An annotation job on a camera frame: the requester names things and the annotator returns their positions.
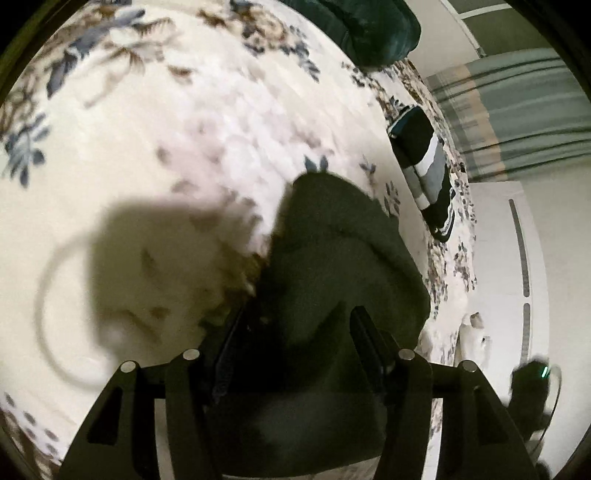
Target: curtain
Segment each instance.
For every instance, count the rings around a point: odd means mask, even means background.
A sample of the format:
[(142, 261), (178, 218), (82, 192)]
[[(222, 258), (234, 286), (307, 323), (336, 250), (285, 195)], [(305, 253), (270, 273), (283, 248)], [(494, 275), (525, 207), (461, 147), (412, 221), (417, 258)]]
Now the curtain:
[(494, 55), (427, 79), (470, 179), (507, 180), (591, 157), (591, 103), (551, 48)]

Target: wall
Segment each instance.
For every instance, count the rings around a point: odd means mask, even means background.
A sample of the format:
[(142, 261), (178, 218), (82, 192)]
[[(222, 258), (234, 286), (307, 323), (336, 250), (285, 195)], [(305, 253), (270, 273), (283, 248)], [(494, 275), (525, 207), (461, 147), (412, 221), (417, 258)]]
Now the wall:
[(550, 301), (550, 362), (563, 389), (541, 459), (556, 474), (591, 423), (591, 159), (522, 174), (540, 235)]
[(464, 22), (487, 55), (528, 48), (550, 48), (550, 43), (512, 8), (475, 15)]
[(476, 50), (439, 0), (406, 0), (421, 24), (418, 46), (408, 58), (424, 77), (477, 60)]

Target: black metal frame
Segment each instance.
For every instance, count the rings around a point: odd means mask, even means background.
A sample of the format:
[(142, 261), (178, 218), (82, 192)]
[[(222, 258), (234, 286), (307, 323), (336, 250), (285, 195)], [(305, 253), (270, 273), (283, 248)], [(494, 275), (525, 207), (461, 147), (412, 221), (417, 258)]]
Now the black metal frame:
[[(123, 363), (80, 427), (59, 479), (160, 480), (154, 399), (165, 398), (175, 478), (221, 480), (204, 407), (216, 408), (230, 391), (235, 353), (247, 335), (256, 335), (249, 327), (257, 321), (256, 307), (246, 306), (230, 314), (221, 342), (208, 337), (199, 351), (156, 367)], [(350, 334), (388, 412), (375, 480), (420, 480), (433, 398), (443, 399), (438, 480), (538, 479), (515, 424), (474, 362), (430, 364), (379, 332), (363, 307), (350, 316)]]

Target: dark green fabric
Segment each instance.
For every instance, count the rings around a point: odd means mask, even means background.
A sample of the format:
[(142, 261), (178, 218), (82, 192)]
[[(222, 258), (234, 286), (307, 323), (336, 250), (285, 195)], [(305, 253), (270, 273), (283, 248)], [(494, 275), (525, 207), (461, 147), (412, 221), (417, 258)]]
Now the dark green fabric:
[(362, 67), (390, 65), (414, 50), (421, 25), (404, 0), (281, 0)]
[(285, 205), (257, 288), (270, 322), (242, 352), (233, 393), (208, 413), (229, 475), (304, 475), (379, 455), (385, 412), (350, 338), (350, 312), (365, 306), (405, 348), (430, 312), (397, 220), (355, 186), (306, 174)]

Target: white wall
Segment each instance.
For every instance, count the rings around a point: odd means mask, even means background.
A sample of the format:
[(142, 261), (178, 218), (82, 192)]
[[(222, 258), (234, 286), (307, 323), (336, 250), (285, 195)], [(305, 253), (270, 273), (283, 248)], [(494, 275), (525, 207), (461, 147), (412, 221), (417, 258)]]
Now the white wall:
[(408, 58), (423, 78), (478, 59), (468, 37), (440, 0), (406, 0), (421, 24), (418, 46)]
[(555, 475), (591, 423), (591, 158), (519, 178), (540, 235), (563, 388), (541, 459)]

